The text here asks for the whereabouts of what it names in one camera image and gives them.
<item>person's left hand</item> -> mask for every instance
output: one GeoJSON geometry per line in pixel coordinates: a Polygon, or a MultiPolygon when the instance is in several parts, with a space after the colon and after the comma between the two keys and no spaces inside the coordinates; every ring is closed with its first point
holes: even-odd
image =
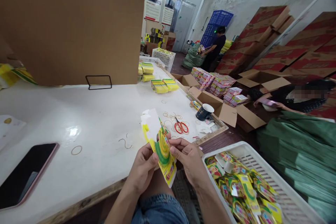
{"type": "Polygon", "coordinates": [[[134,191],[137,194],[142,194],[148,187],[154,168],[158,164],[159,157],[153,153],[151,145],[147,143],[141,147],[135,156],[135,160],[124,187],[134,191]]]}
{"type": "Polygon", "coordinates": [[[273,103],[273,107],[278,107],[278,108],[285,108],[286,106],[283,105],[282,103],[273,103]]]}

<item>mug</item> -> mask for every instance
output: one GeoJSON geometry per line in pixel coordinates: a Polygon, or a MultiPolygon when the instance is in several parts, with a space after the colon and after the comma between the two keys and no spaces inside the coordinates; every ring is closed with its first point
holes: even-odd
{"type": "Polygon", "coordinates": [[[209,104],[203,104],[202,107],[197,111],[196,118],[200,121],[210,120],[211,113],[215,110],[209,104]]]}

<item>stacked blue crates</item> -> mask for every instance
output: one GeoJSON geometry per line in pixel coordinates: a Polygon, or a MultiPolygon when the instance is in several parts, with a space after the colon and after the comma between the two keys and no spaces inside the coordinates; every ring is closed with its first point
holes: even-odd
{"type": "Polygon", "coordinates": [[[220,26],[227,27],[233,17],[232,13],[226,12],[224,10],[215,10],[212,13],[208,26],[203,34],[201,44],[205,47],[209,47],[213,44],[216,39],[216,30],[220,26]]]}

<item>wall poster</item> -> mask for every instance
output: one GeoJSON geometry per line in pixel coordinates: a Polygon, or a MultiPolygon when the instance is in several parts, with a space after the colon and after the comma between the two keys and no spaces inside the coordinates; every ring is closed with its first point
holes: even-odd
{"type": "Polygon", "coordinates": [[[165,25],[170,26],[172,23],[175,1],[176,0],[165,0],[162,16],[162,23],[165,25]]]}
{"type": "Polygon", "coordinates": [[[162,0],[145,0],[145,18],[159,22],[162,0]]]}

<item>scissors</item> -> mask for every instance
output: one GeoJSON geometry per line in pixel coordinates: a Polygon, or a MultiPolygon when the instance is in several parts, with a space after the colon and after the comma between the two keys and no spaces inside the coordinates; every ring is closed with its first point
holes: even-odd
{"type": "Polygon", "coordinates": [[[183,134],[183,132],[188,133],[189,129],[188,129],[187,125],[184,122],[179,122],[176,117],[175,117],[175,119],[176,119],[175,130],[180,134],[183,134]]]}

